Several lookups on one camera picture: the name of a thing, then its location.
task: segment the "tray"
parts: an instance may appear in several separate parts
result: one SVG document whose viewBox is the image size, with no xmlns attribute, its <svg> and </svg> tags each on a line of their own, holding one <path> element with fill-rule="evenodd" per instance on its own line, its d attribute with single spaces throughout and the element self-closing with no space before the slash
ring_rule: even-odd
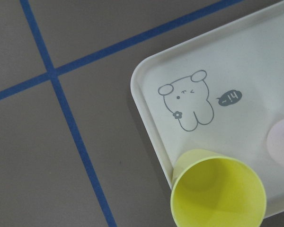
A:
<svg viewBox="0 0 284 227">
<path fill-rule="evenodd" d="M 284 1 L 145 59 L 131 91 L 170 186 L 177 158 L 204 148 L 257 172 L 266 217 L 284 211 L 284 168 L 266 149 L 284 119 Z"/>
</svg>

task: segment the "cartoon leg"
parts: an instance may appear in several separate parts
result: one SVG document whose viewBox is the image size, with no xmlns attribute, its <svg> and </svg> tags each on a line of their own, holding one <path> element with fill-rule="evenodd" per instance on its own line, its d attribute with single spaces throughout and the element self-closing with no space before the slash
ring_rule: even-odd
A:
<svg viewBox="0 0 284 227">
<path fill-rule="evenodd" d="M 213 120 L 213 107 L 209 102 L 204 102 L 194 111 L 195 117 L 200 124 L 209 124 Z"/>
<path fill-rule="evenodd" d="M 181 127 L 185 131 L 193 131 L 197 128 L 198 126 L 198 121 L 195 118 L 195 115 L 193 112 L 188 112 L 188 113 L 183 113 L 182 117 L 179 120 L 179 123 Z"/>
</svg>

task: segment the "cartoon bear drawing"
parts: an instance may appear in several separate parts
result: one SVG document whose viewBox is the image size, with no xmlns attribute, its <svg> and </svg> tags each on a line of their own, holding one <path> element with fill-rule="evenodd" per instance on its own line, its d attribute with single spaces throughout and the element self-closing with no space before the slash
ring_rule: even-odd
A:
<svg viewBox="0 0 284 227">
<path fill-rule="evenodd" d="M 166 108 L 185 131 L 193 131 L 198 124 L 207 125 L 213 120 L 209 89 L 204 81 L 206 76 L 205 70 L 199 70 L 158 89 Z"/>
</svg>

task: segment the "flower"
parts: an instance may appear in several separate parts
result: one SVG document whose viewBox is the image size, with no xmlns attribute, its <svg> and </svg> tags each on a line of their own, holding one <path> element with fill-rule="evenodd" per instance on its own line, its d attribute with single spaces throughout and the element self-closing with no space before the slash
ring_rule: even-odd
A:
<svg viewBox="0 0 284 227">
<path fill-rule="evenodd" d="M 179 111 L 175 111 L 172 115 L 173 115 L 176 119 L 182 118 L 182 112 L 179 112 Z"/>
</svg>

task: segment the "blue line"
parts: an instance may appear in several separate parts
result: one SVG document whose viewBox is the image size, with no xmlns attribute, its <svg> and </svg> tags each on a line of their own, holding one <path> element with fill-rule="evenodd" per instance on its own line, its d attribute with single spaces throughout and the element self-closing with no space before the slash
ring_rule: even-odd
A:
<svg viewBox="0 0 284 227">
<path fill-rule="evenodd" d="M 39 52 L 41 54 L 41 57 L 43 59 L 44 65 L 46 67 L 46 70 L 48 72 L 48 76 L 52 82 L 52 86 L 54 88 L 54 91 L 56 93 L 56 96 L 58 98 L 60 107 L 62 109 L 62 112 L 64 114 L 64 117 L 66 119 L 66 122 L 68 124 L 68 127 L 71 131 L 71 135 L 74 139 L 74 142 L 76 144 L 76 147 L 78 149 L 78 152 L 80 154 L 81 160 L 84 164 L 85 170 L 88 174 L 89 180 L 92 184 L 92 187 L 94 189 L 94 192 L 96 194 L 96 197 L 98 199 L 98 202 L 100 204 L 100 207 L 102 209 L 102 212 L 105 216 L 105 219 L 107 221 L 107 224 L 109 227 L 116 227 L 116 223 L 113 217 L 113 214 L 109 208 L 108 202 L 105 198 L 104 192 L 101 188 L 100 182 L 98 180 L 98 177 L 96 175 L 95 169 L 92 165 L 92 162 L 89 158 L 89 155 L 86 151 L 84 142 L 82 140 L 82 137 L 80 135 L 79 129 L 77 127 L 76 121 L 72 115 L 70 106 L 67 102 L 66 96 L 63 92 L 62 86 L 59 82 L 57 73 L 55 71 L 55 68 L 53 67 L 52 60 L 49 56 L 49 53 L 47 51 L 46 45 L 43 41 L 42 35 L 40 33 L 40 30 L 38 28 L 38 24 L 35 20 L 35 17 L 33 15 L 33 12 L 30 8 L 30 5 L 28 3 L 28 0 L 20 0 L 24 14 L 27 18 L 27 21 L 29 23 L 29 27 L 32 31 L 33 37 L 35 39 L 36 45 L 39 49 Z"/>
<path fill-rule="evenodd" d="M 41 84 L 45 81 L 49 80 L 48 74 L 44 73 L 32 79 L 26 80 L 20 84 L 7 88 L 3 91 L 0 91 L 0 100 L 12 96 L 18 92 L 24 91 L 28 88 Z"/>
<path fill-rule="evenodd" d="M 169 21 L 163 25 L 160 25 L 158 27 L 155 27 L 151 30 L 148 30 L 146 32 L 140 33 L 138 35 L 135 35 L 131 38 L 125 39 L 119 43 L 116 43 L 112 46 L 109 46 L 107 48 L 104 48 L 102 50 L 99 50 L 97 52 L 94 52 L 92 54 L 89 54 L 85 57 L 82 57 L 80 59 L 77 59 L 75 61 L 72 61 L 70 63 L 67 63 L 65 65 L 62 65 L 56 69 L 58 76 L 62 75 L 64 73 L 70 72 L 72 70 L 75 70 L 81 66 L 84 66 L 86 64 L 92 63 L 94 61 L 97 61 L 101 58 L 107 57 L 113 53 L 116 53 L 118 51 L 124 50 L 128 47 L 131 47 L 133 45 L 136 45 L 138 43 L 141 43 L 145 40 L 148 40 L 150 38 L 153 38 L 155 36 L 158 36 L 162 33 L 165 33 L 167 31 L 170 31 L 174 28 L 180 27 L 182 25 L 185 25 L 189 22 L 192 22 L 194 20 L 200 19 L 204 16 L 207 16 L 209 14 L 212 14 L 214 12 L 217 12 L 221 9 L 224 9 L 228 6 L 234 5 L 236 3 L 239 3 L 244 0 L 222 0 L 217 3 L 214 3 L 212 5 L 209 5 L 207 7 L 204 7 L 202 9 L 199 9 L 195 12 L 189 13 L 187 15 L 184 15 L 182 17 L 179 17 L 175 20 Z"/>
</svg>

